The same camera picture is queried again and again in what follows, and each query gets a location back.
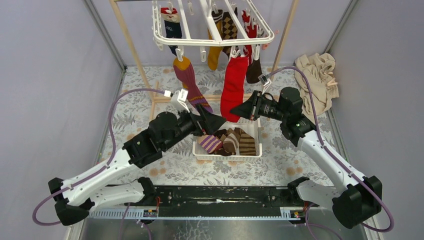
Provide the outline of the purple striped beige sock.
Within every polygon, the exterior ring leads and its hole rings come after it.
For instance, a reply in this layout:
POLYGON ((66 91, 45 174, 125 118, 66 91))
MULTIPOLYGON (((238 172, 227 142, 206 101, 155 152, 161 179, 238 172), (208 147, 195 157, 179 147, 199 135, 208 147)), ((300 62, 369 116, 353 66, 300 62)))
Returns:
POLYGON ((196 142, 208 153, 213 154, 223 147, 223 142, 214 135, 203 135, 196 139, 196 142))

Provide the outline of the tan brown sock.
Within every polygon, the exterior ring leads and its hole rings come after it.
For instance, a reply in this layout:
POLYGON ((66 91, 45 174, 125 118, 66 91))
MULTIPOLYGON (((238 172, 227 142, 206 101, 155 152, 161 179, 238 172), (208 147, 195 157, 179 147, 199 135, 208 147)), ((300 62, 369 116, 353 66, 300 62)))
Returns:
POLYGON ((237 150, 239 149, 239 146, 240 146, 241 131, 242 129, 239 127, 229 128, 226 131, 225 138, 222 141, 223 149, 226 152, 232 155, 235 155, 237 153, 237 150))

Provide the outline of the brown cream striped sock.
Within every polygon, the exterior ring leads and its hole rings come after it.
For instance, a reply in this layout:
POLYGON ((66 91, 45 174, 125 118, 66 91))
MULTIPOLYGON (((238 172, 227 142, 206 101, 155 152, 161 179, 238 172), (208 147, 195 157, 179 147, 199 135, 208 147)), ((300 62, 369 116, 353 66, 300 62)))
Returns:
POLYGON ((250 136, 243 129, 238 128, 239 131, 239 153, 241 156, 255 156, 257 154, 255 139, 250 136))

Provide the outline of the dark brown sock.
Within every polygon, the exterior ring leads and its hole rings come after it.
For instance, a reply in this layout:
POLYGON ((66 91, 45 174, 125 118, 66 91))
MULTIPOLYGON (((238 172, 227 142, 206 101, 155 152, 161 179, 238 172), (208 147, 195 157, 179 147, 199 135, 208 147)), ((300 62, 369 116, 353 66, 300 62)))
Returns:
POLYGON ((260 81, 259 77, 263 74, 260 58, 253 60, 246 71, 246 82, 248 84, 256 84, 260 81))

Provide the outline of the maroon purple striped sock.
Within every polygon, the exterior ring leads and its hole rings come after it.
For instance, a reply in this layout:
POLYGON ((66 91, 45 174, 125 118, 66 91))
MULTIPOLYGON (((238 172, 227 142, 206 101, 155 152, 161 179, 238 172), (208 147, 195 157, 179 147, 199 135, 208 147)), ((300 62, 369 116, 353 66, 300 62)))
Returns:
POLYGON ((173 61, 173 69, 177 79, 181 81, 183 83, 183 87, 188 90, 188 102, 194 107, 200 105, 212 113, 212 107, 200 92, 196 84, 196 75, 191 61, 185 56, 182 57, 182 61, 179 61, 176 57, 173 61))

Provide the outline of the red white striped sock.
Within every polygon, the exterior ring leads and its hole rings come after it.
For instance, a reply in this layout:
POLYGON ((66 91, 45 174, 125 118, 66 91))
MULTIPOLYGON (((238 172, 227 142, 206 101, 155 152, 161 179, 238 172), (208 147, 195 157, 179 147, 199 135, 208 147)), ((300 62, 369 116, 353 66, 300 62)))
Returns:
MULTIPOLYGON (((245 33, 247 34, 248 38, 255 39, 258 36, 258 25, 256 24, 256 21, 251 16, 249 10, 243 10, 242 11, 242 21, 245 33)), ((257 44, 248 44, 243 46, 243 54, 248 60, 248 65, 250 66, 256 59, 256 53, 257 53, 257 44)))

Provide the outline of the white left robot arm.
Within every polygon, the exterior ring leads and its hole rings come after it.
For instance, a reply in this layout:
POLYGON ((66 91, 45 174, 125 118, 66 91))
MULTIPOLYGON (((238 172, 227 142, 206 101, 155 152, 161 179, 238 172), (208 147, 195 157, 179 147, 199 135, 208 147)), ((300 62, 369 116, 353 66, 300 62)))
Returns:
POLYGON ((151 120, 147 129, 123 144, 108 161, 69 179, 53 178, 48 182, 54 195, 55 212, 64 226, 76 224, 90 213, 125 203, 152 204, 156 188, 148 177, 120 185, 111 183, 123 175, 142 169, 161 159, 163 153, 189 135, 213 135, 226 122, 220 115, 196 107, 191 111, 161 112, 151 120))

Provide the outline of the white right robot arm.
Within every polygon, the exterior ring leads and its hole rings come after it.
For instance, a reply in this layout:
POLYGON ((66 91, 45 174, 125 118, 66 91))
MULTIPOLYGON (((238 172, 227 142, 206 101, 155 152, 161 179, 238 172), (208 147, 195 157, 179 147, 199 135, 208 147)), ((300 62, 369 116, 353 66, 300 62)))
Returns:
POLYGON ((289 184, 287 201, 293 206, 304 201, 317 204, 332 211, 345 228, 352 229, 381 212, 382 183, 344 160, 302 113, 302 105, 300 93, 293 87, 283 88, 278 100, 256 90, 230 113, 247 120, 267 117, 280 121, 282 135, 306 153, 333 183, 327 187, 301 177, 289 184))

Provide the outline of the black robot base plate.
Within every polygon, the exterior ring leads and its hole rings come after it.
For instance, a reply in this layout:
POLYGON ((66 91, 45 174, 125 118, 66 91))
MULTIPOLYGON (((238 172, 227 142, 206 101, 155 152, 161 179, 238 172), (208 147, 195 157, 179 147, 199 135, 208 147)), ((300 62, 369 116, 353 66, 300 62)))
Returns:
POLYGON ((308 203, 288 187, 159 185, 154 196, 131 207, 152 207, 159 217, 271 218, 281 210, 306 210, 308 203))

